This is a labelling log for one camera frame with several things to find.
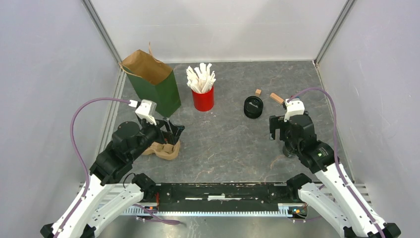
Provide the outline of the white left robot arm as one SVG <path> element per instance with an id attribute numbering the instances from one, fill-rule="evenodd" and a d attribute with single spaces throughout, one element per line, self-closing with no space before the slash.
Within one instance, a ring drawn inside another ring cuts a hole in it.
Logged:
<path id="1" fill-rule="evenodd" d="M 132 169 L 133 162 L 154 142 L 175 145 L 185 130 L 168 118 L 150 124 L 145 119 L 126 121 L 112 134 L 106 148 L 90 168 L 89 179 L 71 206 L 55 223 L 44 225 L 44 238 L 96 238 L 124 210 L 141 200 L 150 202 L 156 195 L 155 182 L 137 174 L 123 191 L 103 206 L 100 202 Z"/>

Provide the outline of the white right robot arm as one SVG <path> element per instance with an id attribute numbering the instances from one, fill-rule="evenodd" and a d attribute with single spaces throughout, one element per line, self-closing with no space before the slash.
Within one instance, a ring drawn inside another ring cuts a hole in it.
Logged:
<path id="1" fill-rule="evenodd" d="M 366 202 L 349 179 L 343 165 L 336 163 L 334 150 L 317 139 L 308 114 L 270 116 L 269 132 L 284 142 L 283 152 L 296 155 L 329 192 L 332 199 L 305 174 L 287 180 L 286 196 L 292 202 L 303 201 L 313 207 L 342 238 L 397 238 L 401 230 L 381 218 Z"/>

